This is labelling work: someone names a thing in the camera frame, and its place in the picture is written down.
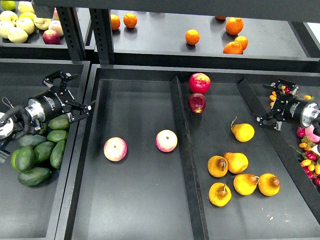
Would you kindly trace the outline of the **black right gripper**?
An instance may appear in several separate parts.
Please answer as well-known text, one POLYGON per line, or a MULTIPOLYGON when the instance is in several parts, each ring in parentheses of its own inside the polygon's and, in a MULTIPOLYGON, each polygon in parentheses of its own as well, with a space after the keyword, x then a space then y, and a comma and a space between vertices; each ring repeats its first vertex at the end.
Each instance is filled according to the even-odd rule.
POLYGON ((261 128, 280 131, 283 122, 292 124, 311 124, 312 101, 298 97, 299 86, 282 78, 270 85, 263 85, 271 90, 269 99, 273 105, 271 112, 257 115, 256 120, 261 128))

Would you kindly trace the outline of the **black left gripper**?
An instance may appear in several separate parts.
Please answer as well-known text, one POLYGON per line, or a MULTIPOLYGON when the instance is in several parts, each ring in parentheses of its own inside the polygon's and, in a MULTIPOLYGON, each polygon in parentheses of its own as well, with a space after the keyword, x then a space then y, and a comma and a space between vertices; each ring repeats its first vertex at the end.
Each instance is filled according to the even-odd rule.
POLYGON ((90 116, 96 101, 89 104, 81 104, 73 100, 73 95, 67 89, 68 82, 77 79, 79 73, 70 74, 58 70, 44 77, 42 83, 48 87, 48 91, 30 97, 26 112, 31 120, 38 120, 46 123, 66 114, 69 123, 79 122, 90 116), (60 80, 59 85, 54 84, 55 80, 60 80))

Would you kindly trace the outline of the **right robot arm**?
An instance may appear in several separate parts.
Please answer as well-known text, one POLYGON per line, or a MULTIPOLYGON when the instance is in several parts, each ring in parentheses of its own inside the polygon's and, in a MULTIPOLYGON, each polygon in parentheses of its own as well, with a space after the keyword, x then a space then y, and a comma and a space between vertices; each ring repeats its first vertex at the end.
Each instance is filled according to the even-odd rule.
POLYGON ((314 100, 299 96, 297 84, 278 79, 263 87, 275 92, 275 99, 270 112, 256 117, 261 127, 280 131, 282 123, 287 122, 304 129, 313 126, 313 133, 320 134, 320 107, 314 100))

